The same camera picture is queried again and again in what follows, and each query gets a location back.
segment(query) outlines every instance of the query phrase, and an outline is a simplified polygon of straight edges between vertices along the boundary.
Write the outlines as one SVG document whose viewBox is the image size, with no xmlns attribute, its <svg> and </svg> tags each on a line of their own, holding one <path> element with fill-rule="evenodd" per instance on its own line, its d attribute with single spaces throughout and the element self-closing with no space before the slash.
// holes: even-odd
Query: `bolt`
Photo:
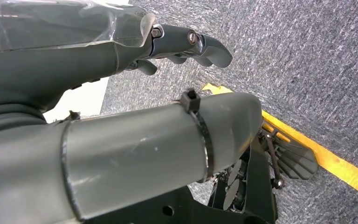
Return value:
<svg viewBox="0 0 358 224">
<path fill-rule="evenodd" d="M 189 34 L 187 35 L 187 39 L 189 40 L 189 43 L 191 45 L 195 45 L 197 43 L 197 41 L 198 41 L 198 37 L 195 34 L 195 32 L 193 32 L 193 31 L 189 32 Z"/>
<path fill-rule="evenodd" d="M 154 28 L 151 30 L 151 36 L 153 38 L 159 38 L 161 37 L 161 31 L 158 28 Z"/>
</svg>

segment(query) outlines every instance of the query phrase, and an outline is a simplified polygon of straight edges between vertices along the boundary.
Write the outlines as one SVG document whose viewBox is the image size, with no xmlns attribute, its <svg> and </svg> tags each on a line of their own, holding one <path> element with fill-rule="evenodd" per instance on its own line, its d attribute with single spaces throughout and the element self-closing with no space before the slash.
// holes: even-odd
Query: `yellow floor marking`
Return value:
<svg viewBox="0 0 358 224">
<path fill-rule="evenodd" d="M 216 87 L 212 84 L 206 84 L 202 90 L 209 90 L 212 94 L 221 94 L 233 92 L 224 86 Z M 264 119 L 279 129 L 282 133 L 288 135 L 292 139 L 298 141 L 299 143 L 311 148 L 315 154 L 316 160 L 319 165 L 325 168 L 327 171 L 343 180 L 351 187 L 358 191 L 358 168 L 350 164 L 349 162 L 339 158 L 328 149 L 317 144 L 313 140 L 307 138 L 305 135 L 299 133 L 290 126 L 284 124 L 277 118 L 271 116 L 265 111 L 262 111 Z"/>
</svg>

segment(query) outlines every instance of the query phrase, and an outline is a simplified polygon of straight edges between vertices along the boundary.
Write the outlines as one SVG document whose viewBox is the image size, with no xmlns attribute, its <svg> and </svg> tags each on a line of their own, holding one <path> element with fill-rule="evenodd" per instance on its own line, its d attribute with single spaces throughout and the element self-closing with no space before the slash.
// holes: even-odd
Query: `black zip tie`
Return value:
<svg viewBox="0 0 358 224">
<path fill-rule="evenodd" d="M 209 134 L 207 124 L 198 111 L 200 109 L 200 102 L 201 98 L 193 88 L 184 91 L 179 100 L 179 104 L 185 109 L 186 113 L 191 115 L 201 134 L 201 140 L 205 150 L 205 165 L 207 168 L 204 177 L 198 181 L 201 183 L 213 177 L 214 158 L 211 135 Z"/>
</svg>

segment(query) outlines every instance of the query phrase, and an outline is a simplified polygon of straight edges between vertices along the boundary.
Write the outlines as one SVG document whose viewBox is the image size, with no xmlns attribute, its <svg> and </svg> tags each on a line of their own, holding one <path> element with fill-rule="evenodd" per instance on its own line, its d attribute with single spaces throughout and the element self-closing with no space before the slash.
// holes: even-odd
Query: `gray tube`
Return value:
<svg viewBox="0 0 358 224">
<path fill-rule="evenodd" d="M 214 172 L 232 165 L 259 131 L 259 100 L 228 93 L 201 100 L 213 143 Z M 205 152 L 195 122 L 167 105 L 73 122 L 64 142 L 76 211 L 89 219 L 200 180 Z"/>
<path fill-rule="evenodd" d="M 29 115 L 11 115 L 31 120 Z M 60 164 L 65 125 L 38 125 L 42 120 L 34 119 L 35 125 L 0 131 L 0 224 L 78 223 Z"/>
</svg>

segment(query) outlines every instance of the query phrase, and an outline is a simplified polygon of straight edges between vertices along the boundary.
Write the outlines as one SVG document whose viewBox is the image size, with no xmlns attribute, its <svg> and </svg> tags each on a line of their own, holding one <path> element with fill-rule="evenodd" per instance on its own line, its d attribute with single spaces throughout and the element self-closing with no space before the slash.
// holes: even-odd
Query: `robotic hand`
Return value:
<svg viewBox="0 0 358 224">
<path fill-rule="evenodd" d="M 194 30 L 169 25 L 154 25 L 151 30 L 152 50 L 147 58 L 168 58 L 182 64 L 192 57 L 203 66 L 227 67 L 233 57 L 220 41 L 197 34 Z M 126 70 L 139 69 L 153 75 L 157 67 L 147 60 L 136 60 Z"/>
<path fill-rule="evenodd" d="M 138 7 L 101 1 L 0 0 L 0 224 L 275 221 L 268 162 L 258 143 L 261 104 L 251 94 L 200 99 L 189 90 L 178 104 L 44 120 L 42 113 L 68 89 L 123 70 L 154 74 L 148 59 L 231 63 L 218 40 L 153 26 L 153 18 Z M 227 202 L 221 200 L 224 175 L 209 207 L 193 200 L 187 184 L 226 173 L 239 158 L 248 165 L 232 169 Z"/>
</svg>

